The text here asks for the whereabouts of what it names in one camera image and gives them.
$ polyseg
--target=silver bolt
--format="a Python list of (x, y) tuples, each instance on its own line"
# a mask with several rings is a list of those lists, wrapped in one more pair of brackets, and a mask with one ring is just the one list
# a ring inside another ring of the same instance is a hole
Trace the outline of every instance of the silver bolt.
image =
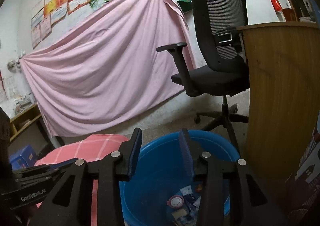
[(119, 152), (119, 151), (113, 151), (113, 152), (111, 153), (111, 156), (112, 156), (112, 157), (118, 157), (118, 156), (120, 156), (120, 152)]
[(247, 161), (244, 160), (244, 159), (239, 159), (239, 160), (238, 160), (238, 164), (239, 164), (239, 165), (246, 165), (246, 164), (247, 164)]
[(202, 157), (204, 158), (209, 158), (211, 156), (211, 154), (209, 152), (202, 152)]
[(75, 162), (75, 164), (76, 164), (77, 166), (83, 165), (83, 164), (84, 164), (84, 160), (83, 160), (83, 159), (78, 159), (78, 160)]

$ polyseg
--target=pink checkered fabric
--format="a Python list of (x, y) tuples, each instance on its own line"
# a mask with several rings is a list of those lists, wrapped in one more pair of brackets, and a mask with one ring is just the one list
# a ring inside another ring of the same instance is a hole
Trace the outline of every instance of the pink checkered fabric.
[[(117, 151), (121, 143), (129, 139), (121, 135), (91, 135), (87, 139), (64, 145), (38, 160), (35, 165), (60, 163), (72, 158), (81, 158), (87, 162), (100, 160), (113, 151)], [(91, 226), (97, 226), (97, 193), (98, 180), (93, 181)]]

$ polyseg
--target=office chair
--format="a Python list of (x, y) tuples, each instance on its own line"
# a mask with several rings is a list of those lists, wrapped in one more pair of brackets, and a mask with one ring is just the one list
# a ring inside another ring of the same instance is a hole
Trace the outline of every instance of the office chair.
[(197, 97), (203, 93), (222, 96), (222, 111), (196, 113), (214, 118), (202, 130), (211, 131), (223, 125), (232, 144), (239, 151), (231, 122), (248, 123), (249, 118), (236, 114), (238, 107), (229, 108), (227, 95), (233, 96), (249, 88), (249, 71), (241, 51), (239, 35), (233, 26), (248, 25), (245, 0), (192, 0), (196, 37), (206, 66), (188, 71), (182, 49), (185, 42), (161, 46), (157, 52), (167, 50), (173, 56), (179, 74), (171, 77), (174, 83), (183, 85), (186, 94)]

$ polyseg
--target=chair backrest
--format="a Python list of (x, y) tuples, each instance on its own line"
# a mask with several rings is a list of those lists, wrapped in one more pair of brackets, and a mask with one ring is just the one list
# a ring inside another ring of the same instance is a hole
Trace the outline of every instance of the chair backrest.
[(214, 71), (247, 71), (236, 50), (216, 46), (213, 34), (230, 26), (248, 25), (245, 0), (192, 0), (196, 37), (201, 53)]

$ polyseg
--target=chair caster wheel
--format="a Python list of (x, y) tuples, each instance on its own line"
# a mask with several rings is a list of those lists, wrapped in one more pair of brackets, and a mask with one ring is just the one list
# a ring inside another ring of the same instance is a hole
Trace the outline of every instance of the chair caster wheel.
[(196, 124), (199, 124), (200, 121), (201, 121), (201, 119), (200, 119), (200, 117), (195, 117), (195, 118), (193, 119), (193, 121), (194, 121)]

